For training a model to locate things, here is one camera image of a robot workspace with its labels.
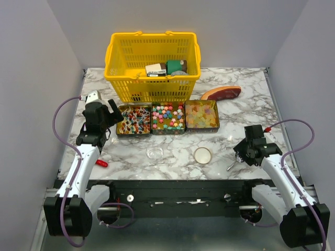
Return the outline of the metal scoop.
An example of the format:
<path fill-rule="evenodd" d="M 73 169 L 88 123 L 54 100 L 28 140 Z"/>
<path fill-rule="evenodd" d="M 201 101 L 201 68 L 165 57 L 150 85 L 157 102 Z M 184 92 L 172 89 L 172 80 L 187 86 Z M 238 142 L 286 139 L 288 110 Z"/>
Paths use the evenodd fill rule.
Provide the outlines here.
<path fill-rule="evenodd" d="M 240 154 L 238 152 L 235 152 L 234 162 L 230 166 L 228 166 L 226 171 L 230 171 L 237 163 L 243 163 L 243 162 L 244 162 L 244 160 L 240 156 Z"/>

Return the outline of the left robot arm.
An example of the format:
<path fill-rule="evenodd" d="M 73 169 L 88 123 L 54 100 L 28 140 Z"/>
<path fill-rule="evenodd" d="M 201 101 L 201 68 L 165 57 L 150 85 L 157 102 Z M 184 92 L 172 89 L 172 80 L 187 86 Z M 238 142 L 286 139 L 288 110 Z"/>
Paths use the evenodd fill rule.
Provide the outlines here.
<path fill-rule="evenodd" d="M 113 99 L 108 105 L 88 95 L 83 111 L 85 122 L 76 138 L 75 157 L 70 171 L 55 196 L 43 204 L 49 233 L 52 236 L 85 238 L 91 231 L 93 214 L 98 205 L 85 202 L 86 188 L 96 161 L 109 139 L 110 127 L 123 116 Z"/>

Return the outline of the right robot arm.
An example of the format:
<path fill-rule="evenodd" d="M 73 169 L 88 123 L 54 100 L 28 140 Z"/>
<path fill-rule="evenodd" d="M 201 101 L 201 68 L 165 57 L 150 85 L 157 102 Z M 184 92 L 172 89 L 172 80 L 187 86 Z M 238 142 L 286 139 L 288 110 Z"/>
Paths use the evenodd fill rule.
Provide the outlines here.
<path fill-rule="evenodd" d="M 321 244 L 327 246 L 330 211 L 318 203 L 304 188 L 286 164 L 286 155 L 276 143 L 269 143 L 265 133 L 271 128 L 260 124 L 247 126 L 245 137 L 235 147 L 237 156 L 249 166 L 261 167 L 271 178 L 278 194 L 261 184 L 241 191 L 248 205 L 259 203 L 279 225 L 284 243 L 290 247 Z"/>

